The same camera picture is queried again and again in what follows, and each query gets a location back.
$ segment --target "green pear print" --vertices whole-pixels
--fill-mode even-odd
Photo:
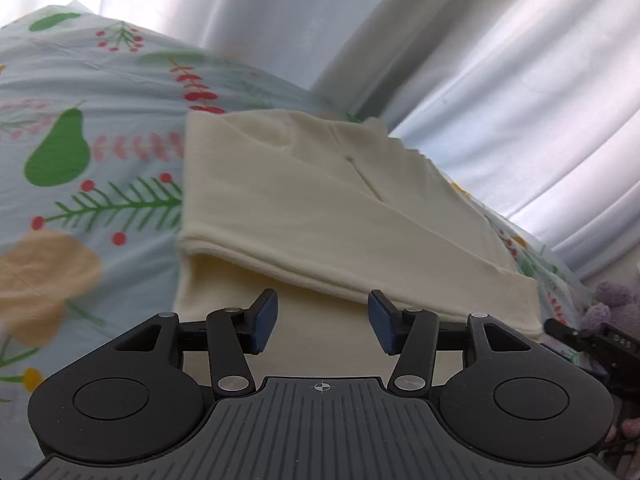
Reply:
[[[82,136],[82,112],[65,110],[24,165],[24,176],[34,186],[59,186],[82,174],[91,153]]]

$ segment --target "red berry print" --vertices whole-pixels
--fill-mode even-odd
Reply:
[[[113,242],[113,245],[124,245],[127,243],[127,235],[124,233],[114,233],[111,237],[111,241]]]
[[[82,184],[80,184],[80,189],[82,191],[91,191],[95,188],[95,182],[93,180],[85,180]]]
[[[133,156],[143,162],[154,158],[168,161],[172,155],[183,158],[184,147],[182,137],[176,132],[171,132],[166,137],[151,133],[146,136],[115,136],[110,139],[106,135],[100,135],[91,145],[91,155],[97,162],[104,161],[110,155],[124,160]]]
[[[142,48],[142,36],[134,35],[137,32],[136,28],[130,28],[128,23],[125,22],[113,22],[104,30],[98,30],[95,35],[98,38],[103,38],[103,41],[98,43],[98,46],[109,47],[110,52],[117,52],[122,50],[128,50],[129,52],[137,52],[139,48]]]
[[[42,229],[44,225],[44,218],[42,216],[36,216],[31,220],[31,229],[37,231],[38,229]]]
[[[179,63],[175,62],[174,59],[169,58],[169,63],[173,66],[169,69],[169,72],[178,72],[175,80],[178,83],[185,82],[186,84],[182,85],[184,89],[187,88],[199,88],[199,89],[209,89],[206,85],[196,83],[196,81],[201,81],[202,78],[190,72],[193,70],[192,66],[181,66]],[[213,101],[218,98],[216,94],[213,92],[207,91],[199,91],[199,92],[185,92],[182,97],[191,102],[199,102],[198,105],[189,106],[191,110],[198,110],[201,112],[210,112],[212,114],[223,114],[225,111],[222,108],[218,108],[217,106],[211,106],[210,101]]]
[[[191,110],[196,110],[197,112],[209,112],[210,114],[223,114],[225,111],[222,108],[218,108],[216,106],[190,106]]]
[[[12,113],[17,113],[17,116],[14,116],[12,120],[0,124],[0,126],[4,126],[0,128],[0,140],[3,135],[6,134],[7,137],[11,140],[19,139],[25,134],[36,135],[43,129],[44,126],[50,124],[51,117],[44,116],[40,113],[41,110],[47,108],[49,104],[40,99],[24,99],[19,102],[9,102],[0,104],[0,113],[2,110],[12,110]],[[30,108],[27,110],[28,117],[23,117],[22,113],[25,111],[25,108]]]

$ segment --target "orange leaf print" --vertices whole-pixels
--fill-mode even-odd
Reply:
[[[31,231],[0,255],[0,321],[23,345],[44,346],[58,331],[65,301],[93,288],[101,274],[98,256],[72,236]]]

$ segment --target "folded shirt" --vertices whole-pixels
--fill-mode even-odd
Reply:
[[[178,252],[184,320],[278,292],[258,376],[385,376],[393,363],[364,307],[373,288],[442,320],[482,311],[541,331],[536,282],[437,168],[375,120],[190,112]]]

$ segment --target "metal pivot screw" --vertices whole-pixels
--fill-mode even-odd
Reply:
[[[394,381],[396,388],[405,390],[407,392],[415,392],[416,390],[423,389],[427,382],[417,375],[401,375]]]
[[[247,378],[240,375],[228,375],[218,381],[218,387],[226,392],[239,392],[249,385]]]

